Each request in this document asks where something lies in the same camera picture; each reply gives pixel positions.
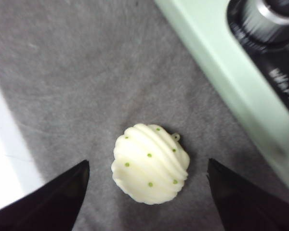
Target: gray fabric surface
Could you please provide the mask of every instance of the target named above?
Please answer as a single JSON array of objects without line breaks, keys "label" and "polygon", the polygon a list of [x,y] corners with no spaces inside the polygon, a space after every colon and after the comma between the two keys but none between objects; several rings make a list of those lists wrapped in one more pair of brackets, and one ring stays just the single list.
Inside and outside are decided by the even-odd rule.
[{"label": "gray fabric surface", "polygon": [[[75,231],[223,230],[209,157],[289,202],[150,0],[0,0],[0,87],[45,180],[90,161]],[[139,122],[180,133],[191,157],[171,202],[136,203],[111,178],[115,140]]]}]

